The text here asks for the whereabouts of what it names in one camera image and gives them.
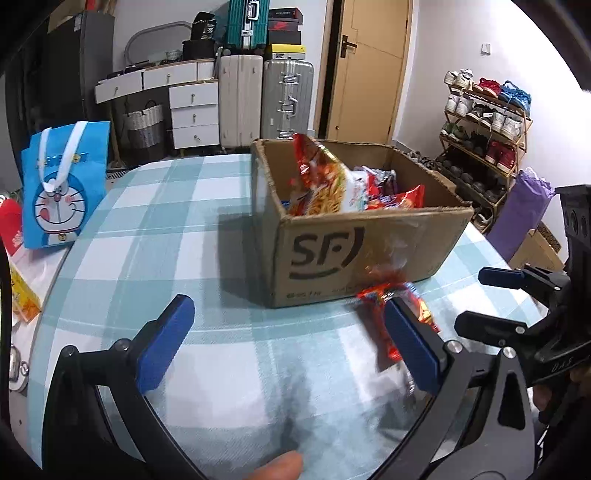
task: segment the blue doraemon bag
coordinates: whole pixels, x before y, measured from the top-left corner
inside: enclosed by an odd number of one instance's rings
[[[25,247],[72,243],[105,197],[109,122],[47,128],[22,151]]]

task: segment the yellow package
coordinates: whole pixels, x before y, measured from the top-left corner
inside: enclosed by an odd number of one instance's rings
[[[39,297],[27,285],[17,268],[10,263],[12,280],[12,311],[21,320],[29,323],[41,313]]]

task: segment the white sneaker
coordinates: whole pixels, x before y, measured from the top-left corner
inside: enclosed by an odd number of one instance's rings
[[[461,116],[462,118],[466,118],[466,114],[472,110],[472,105],[474,104],[474,100],[471,98],[462,97],[457,103],[456,107],[456,115]]]
[[[470,81],[472,80],[472,71],[470,69],[462,69],[460,73],[457,75],[456,79],[453,81],[453,84],[460,88],[467,89],[470,86]]]
[[[447,104],[445,106],[445,111],[447,113],[456,113],[457,103],[460,100],[459,95],[454,95],[453,93],[447,98]]]
[[[492,130],[493,132],[501,133],[501,128],[505,123],[505,116],[502,113],[495,112],[492,114]]]
[[[443,83],[447,85],[453,85],[453,82],[456,80],[458,74],[459,72],[447,72],[445,74],[445,78],[443,79]]]
[[[505,119],[505,123],[501,127],[501,134],[506,136],[512,142],[517,142],[523,132],[523,123],[517,120],[513,120],[510,117]]]

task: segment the sf logo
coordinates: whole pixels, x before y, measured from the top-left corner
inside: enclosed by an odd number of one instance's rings
[[[322,239],[315,233],[304,233],[294,239],[292,267],[306,267],[306,272],[290,271],[292,280],[311,280],[328,277],[345,268],[361,250],[365,228],[356,227],[351,232],[327,233]],[[316,268],[309,271],[309,266]]]

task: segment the red sneaker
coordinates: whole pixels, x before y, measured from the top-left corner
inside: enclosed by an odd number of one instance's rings
[[[497,142],[496,140],[493,140],[491,142],[491,144],[488,146],[488,150],[486,151],[486,157],[485,160],[488,163],[492,163],[493,165],[496,165],[496,163],[499,161],[499,154],[501,153],[501,144],[499,142]]]
[[[515,167],[515,150],[512,150],[502,144],[499,144],[499,150],[499,163],[496,166],[499,168],[499,170],[509,174]]]
[[[501,92],[501,85],[496,80],[487,80],[486,78],[481,78],[480,83],[478,85],[473,86],[473,90],[482,91],[485,95],[489,95],[494,98],[499,98],[499,93]]]

